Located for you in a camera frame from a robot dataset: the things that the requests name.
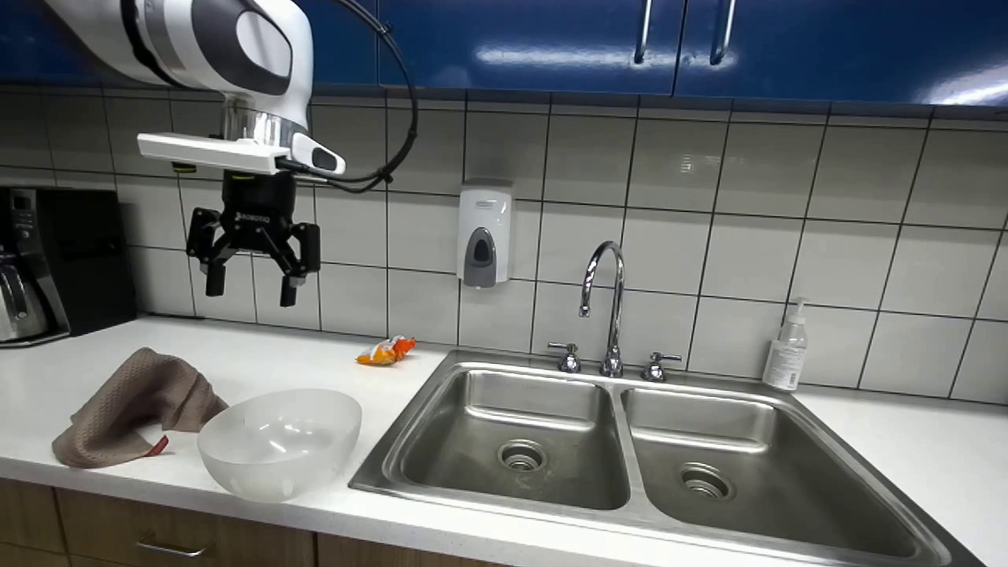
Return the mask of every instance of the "faucet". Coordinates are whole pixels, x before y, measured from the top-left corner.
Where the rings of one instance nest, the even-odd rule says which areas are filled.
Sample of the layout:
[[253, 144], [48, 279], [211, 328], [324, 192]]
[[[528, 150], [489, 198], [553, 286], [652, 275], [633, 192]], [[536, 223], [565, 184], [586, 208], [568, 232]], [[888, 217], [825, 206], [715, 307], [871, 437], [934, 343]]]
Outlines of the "faucet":
[[586, 318], [591, 313], [597, 270], [600, 270], [600, 261], [604, 251], [611, 251], [618, 261], [618, 280], [615, 280], [615, 297], [611, 297], [611, 313], [608, 313], [604, 360], [601, 360], [600, 372], [601, 374], [625, 374], [625, 360], [621, 360], [625, 249], [615, 239], [604, 239], [586, 265], [586, 279], [580, 284], [580, 316]]

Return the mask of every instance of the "clear plastic bowl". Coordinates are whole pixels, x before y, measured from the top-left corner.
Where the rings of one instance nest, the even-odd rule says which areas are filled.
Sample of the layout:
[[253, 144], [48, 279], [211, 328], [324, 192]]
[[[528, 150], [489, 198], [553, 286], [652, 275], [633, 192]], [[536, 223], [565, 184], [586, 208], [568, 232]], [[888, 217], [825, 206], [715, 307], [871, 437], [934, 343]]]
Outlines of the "clear plastic bowl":
[[358, 405], [339, 392], [266, 395], [214, 415], [199, 454], [228, 493], [291, 501], [348, 471], [358, 415]]

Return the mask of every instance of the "dish towel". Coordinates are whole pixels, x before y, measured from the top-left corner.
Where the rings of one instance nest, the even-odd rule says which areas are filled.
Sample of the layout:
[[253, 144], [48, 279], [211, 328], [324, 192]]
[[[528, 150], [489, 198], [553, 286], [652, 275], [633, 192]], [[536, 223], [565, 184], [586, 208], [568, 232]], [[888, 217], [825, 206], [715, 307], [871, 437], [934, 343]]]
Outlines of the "dish towel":
[[157, 424], [162, 430], [199, 432], [220, 411], [228, 411], [228, 405], [186, 360], [135, 349], [98, 395], [70, 415], [70, 430], [53, 443], [53, 454], [74, 471], [155, 458], [168, 447], [168, 437], [147, 444], [138, 430]]

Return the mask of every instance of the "robotic arm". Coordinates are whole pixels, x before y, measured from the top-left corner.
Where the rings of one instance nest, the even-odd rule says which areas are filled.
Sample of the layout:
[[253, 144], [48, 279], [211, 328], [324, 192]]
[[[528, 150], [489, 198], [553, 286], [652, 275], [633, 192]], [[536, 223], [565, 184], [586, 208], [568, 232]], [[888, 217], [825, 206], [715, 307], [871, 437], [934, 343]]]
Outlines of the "robotic arm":
[[193, 212], [186, 251], [225, 295], [228, 258], [270, 257], [280, 307], [317, 270], [317, 226], [292, 223], [292, 175], [334, 179], [345, 159], [308, 138], [312, 30], [292, 0], [45, 0], [108, 68], [147, 87], [225, 96], [225, 138], [138, 135], [145, 159], [225, 171], [225, 212]]

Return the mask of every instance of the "countertop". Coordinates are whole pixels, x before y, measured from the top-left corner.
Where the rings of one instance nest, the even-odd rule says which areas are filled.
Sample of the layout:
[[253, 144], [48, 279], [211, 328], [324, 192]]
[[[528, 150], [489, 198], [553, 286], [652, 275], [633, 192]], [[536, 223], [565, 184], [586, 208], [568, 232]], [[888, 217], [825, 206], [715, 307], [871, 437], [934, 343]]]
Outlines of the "countertop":
[[[228, 405], [288, 389], [334, 389], [356, 397], [366, 415], [349, 471], [334, 486], [297, 501], [248, 505], [218, 488], [205, 472], [195, 434], [175, 434], [169, 452], [150, 459], [93, 472], [59, 467], [50, 458], [50, 443], [138, 347], [190, 360]], [[363, 341], [332, 333], [138, 318], [48, 347], [0, 349], [0, 479], [501, 565], [783, 565], [673, 538], [348, 488], [366, 454], [444, 360], [441, 349], [417, 349], [394, 368], [363, 368], [353, 364], [363, 347]], [[800, 405], [981, 561], [1008, 565], [1008, 411], [813, 389], [800, 392]]]

